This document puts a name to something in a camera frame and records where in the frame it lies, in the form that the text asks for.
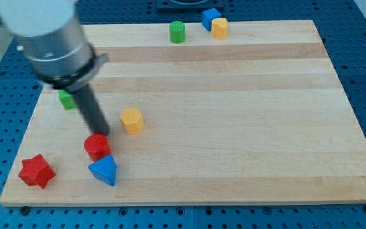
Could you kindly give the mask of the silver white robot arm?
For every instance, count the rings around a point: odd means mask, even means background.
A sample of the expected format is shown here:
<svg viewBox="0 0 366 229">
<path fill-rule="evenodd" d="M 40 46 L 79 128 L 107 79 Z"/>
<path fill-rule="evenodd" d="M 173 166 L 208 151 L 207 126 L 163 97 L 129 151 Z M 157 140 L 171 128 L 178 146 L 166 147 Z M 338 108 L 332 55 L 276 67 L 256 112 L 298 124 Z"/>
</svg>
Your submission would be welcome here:
<svg viewBox="0 0 366 229">
<path fill-rule="evenodd" d="M 53 88 L 75 92 L 109 60 L 88 42 L 75 0 L 0 0 L 0 19 L 39 80 Z"/>
</svg>

